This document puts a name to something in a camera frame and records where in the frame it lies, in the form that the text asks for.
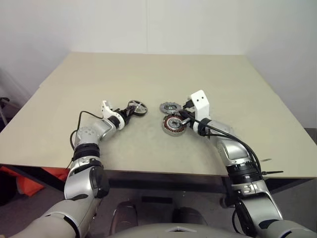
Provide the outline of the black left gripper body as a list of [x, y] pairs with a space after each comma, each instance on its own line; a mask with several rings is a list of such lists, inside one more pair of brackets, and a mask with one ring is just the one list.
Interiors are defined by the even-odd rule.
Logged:
[[129, 108], [125, 108], [123, 110], [121, 109], [116, 109], [115, 112], [118, 113], [122, 118], [123, 118], [123, 121], [124, 121], [124, 124], [127, 125], [130, 121], [130, 118], [131, 118], [131, 113], [130, 113], [130, 109]]

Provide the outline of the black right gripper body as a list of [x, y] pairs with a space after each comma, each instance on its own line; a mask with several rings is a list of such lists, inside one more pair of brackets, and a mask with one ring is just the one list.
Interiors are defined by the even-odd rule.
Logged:
[[[188, 101], [183, 105], [183, 110], [185, 110], [187, 114], [189, 114], [191, 117], [195, 118], [195, 107], [191, 99], [188, 99]], [[183, 120], [189, 119], [189, 117], [186, 116], [185, 114], [182, 117], [183, 117]], [[193, 127], [194, 121], [191, 120], [191, 121], [188, 121], [188, 123], [190, 127]]]

